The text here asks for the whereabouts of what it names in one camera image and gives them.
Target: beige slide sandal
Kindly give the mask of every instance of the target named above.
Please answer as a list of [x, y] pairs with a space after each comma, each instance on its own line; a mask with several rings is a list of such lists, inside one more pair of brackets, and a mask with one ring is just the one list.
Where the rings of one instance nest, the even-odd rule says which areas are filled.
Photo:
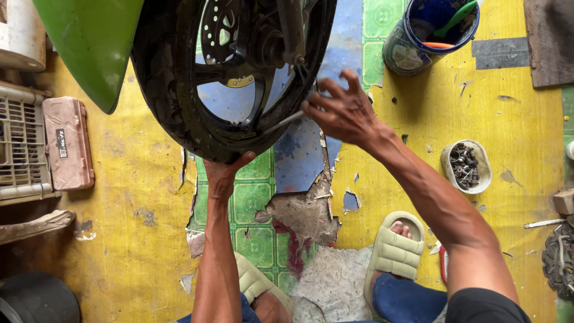
[[235, 261], [237, 262], [237, 271], [239, 272], [239, 291], [247, 297], [249, 305], [253, 303], [255, 297], [269, 291], [293, 314], [295, 304], [291, 300], [291, 297], [287, 296], [285, 292], [273, 284], [249, 259], [238, 252], [234, 251], [234, 253]]
[[[409, 227], [412, 239], [391, 231], [395, 221], [401, 221]], [[367, 277], [364, 280], [364, 297], [370, 304], [373, 291], [371, 279], [375, 270], [415, 280], [417, 267], [425, 245], [425, 231], [422, 222], [414, 215], [405, 211], [389, 213], [377, 232], [373, 254], [369, 261]]]

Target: green handle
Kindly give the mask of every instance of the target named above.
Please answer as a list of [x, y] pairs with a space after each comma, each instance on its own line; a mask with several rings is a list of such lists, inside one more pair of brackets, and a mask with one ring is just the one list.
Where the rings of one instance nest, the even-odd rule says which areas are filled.
[[452, 18], [447, 22], [446, 25], [438, 28], [432, 34], [437, 37], [445, 38], [447, 36], [447, 32], [451, 30], [451, 28], [454, 27], [456, 24], [458, 24], [462, 19], [468, 16], [468, 14], [470, 14], [470, 12], [474, 9], [475, 6], [476, 6], [476, 0], [467, 3], [462, 8], [460, 8], [459, 11], [457, 11], [454, 16], [452, 16]]

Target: gray tape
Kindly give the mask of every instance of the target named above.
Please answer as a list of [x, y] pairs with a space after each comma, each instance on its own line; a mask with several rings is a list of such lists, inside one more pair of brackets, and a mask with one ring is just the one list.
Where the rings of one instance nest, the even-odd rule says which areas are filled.
[[526, 37], [475, 40], [471, 50], [477, 70], [530, 66]]

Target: white bucket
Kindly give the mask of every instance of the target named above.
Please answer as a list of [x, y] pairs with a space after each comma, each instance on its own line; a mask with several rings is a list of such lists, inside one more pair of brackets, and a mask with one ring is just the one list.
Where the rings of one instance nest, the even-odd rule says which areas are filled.
[[46, 30], [32, 0], [8, 0], [0, 22], [0, 67], [38, 72], [46, 68]]
[[[478, 161], [478, 174], [480, 175], [480, 179], [477, 180], [478, 185], [473, 187], [469, 187], [468, 190], [463, 190], [457, 183], [455, 179], [455, 173], [451, 166], [450, 154], [451, 150], [454, 146], [458, 143], [463, 143], [466, 147], [474, 148], [475, 158]], [[474, 140], [464, 139], [455, 142], [452, 145], [447, 146], [444, 148], [443, 152], [440, 154], [440, 163], [443, 165], [444, 175], [446, 175], [449, 182], [451, 182], [454, 187], [459, 189], [460, 191], [468, 194], [478, 194], [484, 191], [492, 182], [492, 169], [490, 168], [490, 164], [488, 163], [488, 157], [486, 156], [486, 151], [484, 148]]]

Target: toe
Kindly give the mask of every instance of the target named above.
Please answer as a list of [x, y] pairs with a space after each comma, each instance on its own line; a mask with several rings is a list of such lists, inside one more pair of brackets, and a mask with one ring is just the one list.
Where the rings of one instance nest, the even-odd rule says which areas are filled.
[[403, 236], [403, 237], [408, 237], [408, 235], [409, 235], [409, 229], [410, 229], [409, 226], [408, 226], [408, 225], [405, 225], [405, 226], [402, 228], [401, 236]]
[[402, 224], [401, 221], [395, 221], [392, 225], [391, 225], [391, 231], [396, 233], [396, 234], [401, 234], [402, 231], [404, 229], [404, 226]]

